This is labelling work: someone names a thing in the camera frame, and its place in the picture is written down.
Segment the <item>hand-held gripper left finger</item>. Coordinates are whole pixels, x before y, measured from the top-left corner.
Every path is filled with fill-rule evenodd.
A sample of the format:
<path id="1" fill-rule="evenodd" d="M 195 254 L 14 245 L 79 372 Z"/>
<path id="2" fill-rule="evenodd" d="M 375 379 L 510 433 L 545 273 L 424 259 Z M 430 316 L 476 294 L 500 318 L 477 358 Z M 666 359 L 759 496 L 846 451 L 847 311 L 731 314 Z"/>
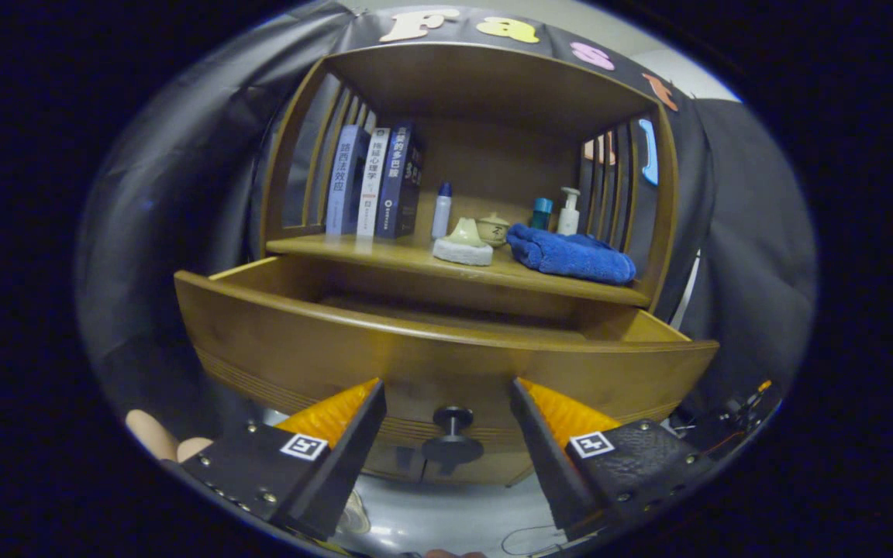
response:
<path id="1" fill-rule="evenodd" d="M 160 429 L 160 465 L 228 517 L 273 538 L 336 534 L 387 413 L 375 377 L 293 415 L 254 404 L 216 437 Z"/>

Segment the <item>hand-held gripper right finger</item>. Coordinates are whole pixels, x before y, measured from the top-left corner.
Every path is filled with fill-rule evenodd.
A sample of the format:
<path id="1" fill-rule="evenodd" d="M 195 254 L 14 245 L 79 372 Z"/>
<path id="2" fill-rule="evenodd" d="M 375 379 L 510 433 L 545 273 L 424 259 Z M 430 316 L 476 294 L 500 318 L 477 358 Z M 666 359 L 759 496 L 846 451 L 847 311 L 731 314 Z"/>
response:
<path id="1" fill-rule="evenodd" d="M 716 467 L 655 421 L 622 424 L 527 379 L 512 381 L 510 406 L 555 526 L 570 540 L 638 529 Z"/>

